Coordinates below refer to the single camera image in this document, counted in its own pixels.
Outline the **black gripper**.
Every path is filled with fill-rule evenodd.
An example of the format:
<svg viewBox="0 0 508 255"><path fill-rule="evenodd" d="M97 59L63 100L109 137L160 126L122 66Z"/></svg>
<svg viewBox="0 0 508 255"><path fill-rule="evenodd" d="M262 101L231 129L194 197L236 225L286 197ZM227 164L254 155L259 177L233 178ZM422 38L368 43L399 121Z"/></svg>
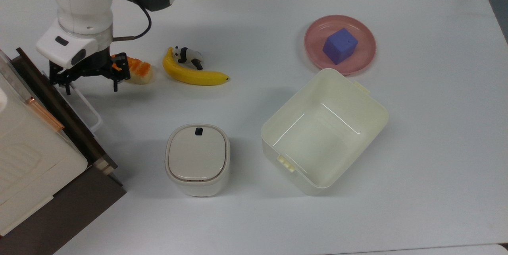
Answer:
<svg viewBox="0 0 508 255"><path fill-rule="evenodd" d="M113 56L109 48L96 52L69 69L50 63L49 81L53 85L63 85L67 96L71 96L71 85L81 77L103 76L113 81L113 91L118 92L121 81L131 79L127 55L122 52Z"/></svg>

